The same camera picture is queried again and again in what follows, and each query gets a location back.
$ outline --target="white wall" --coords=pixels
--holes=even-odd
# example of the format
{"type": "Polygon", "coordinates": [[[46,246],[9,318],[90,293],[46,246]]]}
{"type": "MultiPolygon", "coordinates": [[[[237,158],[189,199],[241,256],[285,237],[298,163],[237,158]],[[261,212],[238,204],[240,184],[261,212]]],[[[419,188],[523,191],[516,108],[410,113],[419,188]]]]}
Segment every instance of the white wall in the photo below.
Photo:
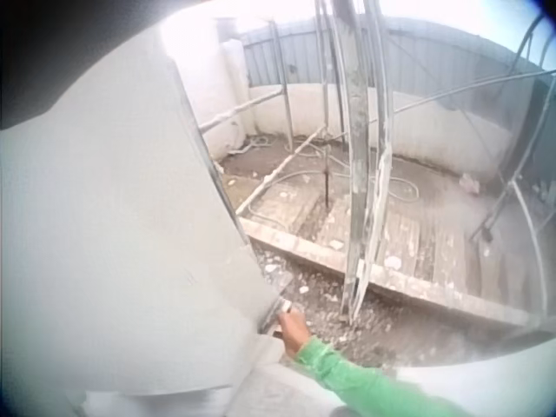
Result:
{"type": "Polygon", "coordinates": [[[148,30],[0,133],[5,381],[42,364],[74,387],[155,394],[249,366],[274,293],[170,64],[148,30]]]}
{"type": "MultiPolygon", "coordinates": [[[[252,98],[263,96],[278,86],[269,85],[250,89],[252,98]]],[[[322,124],[320,84],[291,84],[288,86],[294,133],[310,135],[322,124]]],[[[369,89],[369,115],[376,116],[375,90],[369,89]]],[[[335,86],[328,88],[330,102],[330,130],[340,133],[335,86]]],[[[420,100],[421,97],[394,93],[394,108],[420,100]]],[[[283,102],[274,99],[254,109],[257,128],[262,132],[286,133],[283,102]]],[[[495,123],[469,114],[486,138],[487,145],[497,163],[511,146],[512,135],[495,123]]],[[[410,109],[395,117],[394,153],[422,162],[450,169],[456,173],[470,173],[485,181],[495,175],[497,163],[492,163],[480,141],[458,110],[449,110],[438,103],[429,103],[410,109]]],[[[371,136],[376,140],[376,124],[371,136]]]]}
{"type": "MultiPolygon", "coordinates": [[[[169,18],[162,26],[162,36],[166,50],[179,69],[199,124],[238,104],[227,56],[218,43],[215,21],[205,16],[202,5],[169,18]]],[[[242,118],[235,116],[203,137],[213,159],[222,159],[245,141],[242,118]]]]}

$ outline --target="hand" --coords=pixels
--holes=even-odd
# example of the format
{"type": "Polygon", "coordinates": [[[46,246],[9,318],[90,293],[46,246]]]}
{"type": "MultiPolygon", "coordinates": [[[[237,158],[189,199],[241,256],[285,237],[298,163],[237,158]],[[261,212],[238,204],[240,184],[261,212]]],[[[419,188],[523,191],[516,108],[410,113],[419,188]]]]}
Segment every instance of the hand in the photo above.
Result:
{"type": "Polygon", "coordinates": [[[311,332],[305,322],[305,315],[297,308],[292,308],[289,313],[280,314],[278,321],[280,322],[286,353],[294,358],[311,337],[311,332]]]}

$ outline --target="green sleeve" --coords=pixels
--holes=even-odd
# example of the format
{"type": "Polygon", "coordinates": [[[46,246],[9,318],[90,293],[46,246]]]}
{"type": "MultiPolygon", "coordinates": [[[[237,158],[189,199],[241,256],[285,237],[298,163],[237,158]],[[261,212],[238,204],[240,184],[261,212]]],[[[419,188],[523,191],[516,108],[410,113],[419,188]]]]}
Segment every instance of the green sleeve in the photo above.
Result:
{"type": "Polygon", "coordinates": [[[362,416],[468,416],[446,400],[427,396],[415,385],[396,381],[383,375],[378,369],[359,367],[345,360],[314,336],[295,359],[322,386],[335,392],[362,416]]]}

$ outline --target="scaffolding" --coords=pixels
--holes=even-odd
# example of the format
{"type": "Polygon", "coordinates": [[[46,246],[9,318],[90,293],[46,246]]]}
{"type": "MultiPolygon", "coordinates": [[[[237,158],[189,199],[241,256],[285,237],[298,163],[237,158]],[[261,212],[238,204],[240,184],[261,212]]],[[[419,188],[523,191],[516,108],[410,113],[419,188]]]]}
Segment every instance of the scaffolding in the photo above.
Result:
{"type": "MultiPolygon", "coordinates": [[[[499,94],[504,88],[505,83],[515,80],[527,78],[536,78],[540,76],[552,75],[556,73],[556,69],[548,71],[536,71],[526,74],[514,74],[515,66],[520,59],[521,52],[525,48],[527,42],[530,42],[533,36],[534,28],[539,24],[542,16],[537,17],[527,29],[526,34],[520,45],[519,52],[514,59],[510,70],[504,74],[485,79],[477,80],[468,85],[457,88],[444,89],[443,91],[425,97],[417,102],[410,103],[406,106],[394,109],[392,89],[388,80],[387,71],[387,48],[393,45],[411,59],[413,59],[418,67],[427,73],[427,76],[433,78],[439,87],[443,87],[427,66],[421,63],[415,56],[403,49],[401,45],[389,38],[386,26],[381,14],[378,0],[364,0],[364,18],[367,25],[367,33],[369,36],[370,56],[373,63],[373,77],[377,91],[377,117],[370,119],[368,114],[368,89],[367,89],[367,69],[365,68],[362,31],[359,27],[358,15],[355,11],[354,4],[351,1],[330,0],[332,12],[329,15],[327,10],[327,0],[314,0],[315,7],[315,27],[317,37],[317,54],[320,65],[320,78],[322,86],[322,125],[310,135],[303,143],[294,149],[293,142],[293,126],[291,109],[288,96],[288,83],[286,77],[286,65],[283,60],[281,51],[281,40],[277,26],[274,21],[269,22],[269,28],[272,33],[274,45],[275,67],[278,70],[281,87],[265,96],[258,97],[247,103],[241,104],[227,112],[224,112],[211,121],[203,123],[199,126],[201,133],[206,133],[218,124],[228,120],[238,113],[251,109],[254,106],[264,103],[278,96],[284,98],[284,108],[287,119],[287,150],[290,155],[287,156],[280,165],[270,174],[267,175],[262,183],[252,192],[252,194],[239,206],[235,211],[231,209],[231,205],[227,198],[228,210],[235,218],[238,228],[238,217],[243,215],[249,205],[259,197],[265,189],[273,184],[278,175],[284,168],[297,156],[303,149],[311,145],[311,142],[320,137],[326,141],[334,141],[341,138],[345,141],[347,138],[349,151],[349,168],[350,168],[350,201],[351,216],[349,225],[349,242],[347,245],[347,261],[344,278],[344,287],[341,298],[341,312],[348,316],[350,322],[357,319],[360,311],[364,294],[368,283],[371,281],[371,271],[376,263],[378,248],[382,240],[382,234],[387,214],[387,199],[389,194],[389,183],[391,180],[393,148],[392,135],[394,129],[394,115],[401,112],[414,109],[426,103],[448,97],[451,104],[462,114],[472,131],[480,141],[481,146],[485,150],[489,159],[495,163],[492,153],[487,146],[485,138],[479,129],[473,123],[467,112],[457,105],[453,96],[471,89],[478,89],[490,85],[500,84],[499,94]],[[326,37],[328,33],[328,42],[330,45],[330,56],[326,56],[326,37]],[[328,97],[328,59],[332,63],[334,79],[336,82],[336,91],[338,93],[339,114],[341,122],[341,134],[331,137],[328,132],[329,125],[329,97],[328,97]],[[376,147],[375,164],[371,163],[371,147],[369,143],[369,130],[376,124],[378,131],[378,141],[376,147]]],[[[544,61],[547,45],[554,38],[553,34],[546,40],[543,53],[541,54],[541,65],[544,61]]],[[[539,270],[539,280],[541,286],[541,304],[543,316],[540,322],[533,325],[538,328],[542,326],[542,322],[548,322],[546,316],[547,295],[546,295],[546,277],[544,271],[544,262],[540,252],[539,241],[537,239],[537,231],[533,226],[531,213],[526,205],[523,192],[518,184],[521,171],[530,157],[535,144],[539,140],[540,132],[546,120],[546,113],[553,96],[553,90],[556,84],[556,78],[553,77],[550,89],[546,96],[542,113],[539,117],[537,126],[528,144],[526,152],[522,156],[518,168],[509,180],[505,180],[497,167],[497,176],[500,182],[504,184],[503,192],[498,201],[494,204],[491,211],[484,221],[477,227],[471,238],[474,238],[483,228],[491,228],[496,222],[500,211],[503,209],[507,197],[510,192],[514,192],[517,196],[520,206],[526,217],[527,225],[530,229],[537,267],[539,270]]],[[[325,195],[328,195],[328,152],[322,152],[325,156],[324,170],[325,195]]]]}

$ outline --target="sky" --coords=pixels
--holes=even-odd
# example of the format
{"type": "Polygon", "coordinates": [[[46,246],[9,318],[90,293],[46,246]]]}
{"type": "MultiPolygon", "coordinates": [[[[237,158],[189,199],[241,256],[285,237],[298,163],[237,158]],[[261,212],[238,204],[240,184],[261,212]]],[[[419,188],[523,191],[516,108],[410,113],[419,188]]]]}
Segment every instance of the sky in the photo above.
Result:
{"type": "MultiPolygon", "coordinates": [[[[527,0],[381,0],[380,3],[385,16],[445,24],[514,52],[527,27],[539,14],[538,6],[527,0]]],[[[358,10],[362,10],[361,5],[362,1],[356,0],[358,10]]],[[[183,14],[189,15],[189,21],[195,16],[193,20],[198,25],[216,17],[235,17],[238,30],[244,32],[264,27],[264,19],[274,18],[277,23],[309,19],[314,16],[314,0],[213,0],[189,8],[183,14]]],[[[552,30],[546,19],[535,30],[530,55],[533,62],[539,62],[542,47],[552,30]]],[[[548,50],[544,67],[556,68],[556,39],[548,50]]]]}

